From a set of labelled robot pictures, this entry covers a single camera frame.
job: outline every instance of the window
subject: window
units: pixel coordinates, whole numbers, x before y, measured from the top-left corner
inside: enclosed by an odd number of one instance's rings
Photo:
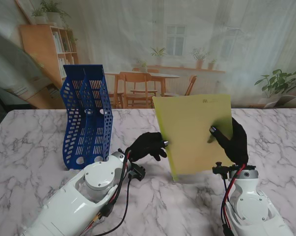
[[[185,26],[168,26],[166,30],[166,53],[181,56],[185,40]]]

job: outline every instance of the table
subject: table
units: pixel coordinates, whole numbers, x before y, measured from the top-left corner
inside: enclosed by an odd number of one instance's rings
[[[248,136],[249,163],[260,173],[260,188],[271,198],[296,236],[296,109],[233,109]],[[142,133],[159,130],[152,109],[113,110],[110,151],[125,149]],[[0,236],[16,236],[39,208],[75,172],[62,160],[65,110],[19,110],[0,124]],[[110,236],[223,236],[219,209],[223,182],[210,171],[196,183],[172,180],[166,159],[139,160],[146,169],[133,180],[125,222]],[[115,227],[125,209],[126,186],[109,218],[89,236]]]
[[[140,73],[137,71],[125,71],[125,72],[132,72],[132,73]],[[114,103],[118,104],[117,102],[117,91],[118,91],[118,80],[120,72],[105,72],[106,75],[114,75],[115,76],[115,84],[114,84]],[[149,73],[152,77],[152,81],[160,82],[161,84],[161,96],[164,97],[164,93],[166,93],[166,84],[165,79],[166,78],[179,78],[178,75],[167,75],[167,74],[160,74],[160,73]]]

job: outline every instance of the blue magazine rack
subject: blue magazine rack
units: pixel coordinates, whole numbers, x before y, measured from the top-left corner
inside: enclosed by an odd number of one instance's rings
[[[65,65],[61,96],[68,122],[63,159],[68,169],[83,169],[109,153],[113,116],[102,65]]]

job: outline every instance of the yellow folder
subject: yellow folder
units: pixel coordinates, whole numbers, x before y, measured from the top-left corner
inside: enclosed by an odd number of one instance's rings
[[[232,137],[231,97],[227,94],[201,94],[179,97],[153,97],[156,115],[173,177],[211,170],[217,161],[232,162],[210,134],[217,127]]]

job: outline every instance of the black glove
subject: black glove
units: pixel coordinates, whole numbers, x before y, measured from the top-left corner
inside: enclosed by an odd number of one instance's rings
[[[243,127],[232,118],[233,137],[228,140],[217,128],[211,127],[210,132],[218,144],[225,150],[227,157],[236,165],[247,164],[247,135]]]
[[[166,152],[162,149],[165,148],[164,141],[160,132],[158,133],[144,133],[141,134],[134,143],[125,151],[126,155],[131,150],[129,160],[135,162],[150,154],[157,161],[161,161],[160,156],[167,157]]]

